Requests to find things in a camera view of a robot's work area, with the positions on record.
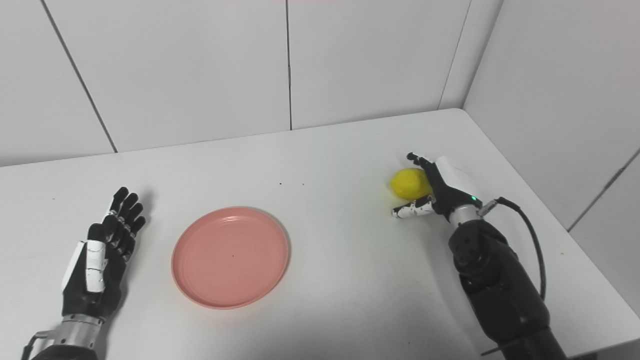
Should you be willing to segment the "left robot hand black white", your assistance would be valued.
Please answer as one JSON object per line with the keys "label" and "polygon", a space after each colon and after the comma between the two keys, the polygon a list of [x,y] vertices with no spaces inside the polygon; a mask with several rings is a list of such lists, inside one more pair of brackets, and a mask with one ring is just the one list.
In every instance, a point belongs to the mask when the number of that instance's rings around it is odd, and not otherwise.
{"label": "left robot hand black white", "polygon": [[122,186],[103,221],[89,226],[87,238],[77,243],[62,278],[62,316],[105,321],[114,314],[137,235],[147,222],[143,209],[138,194]]}

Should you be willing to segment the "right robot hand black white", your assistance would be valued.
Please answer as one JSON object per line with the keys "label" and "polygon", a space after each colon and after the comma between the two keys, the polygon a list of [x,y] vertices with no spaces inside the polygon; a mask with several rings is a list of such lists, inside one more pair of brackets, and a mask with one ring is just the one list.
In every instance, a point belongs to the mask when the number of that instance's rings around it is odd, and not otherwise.
{"label": "right robot hand black white", "polygon": [[406,158],[420,167],[429,183],[431,192],[405,205],[395,207],[391,215],[405,219],[429,214],[438,214],[457,227],[468,221],[482,218],[483,202],[470,173],[441,156],[436,161],[410,152]]}

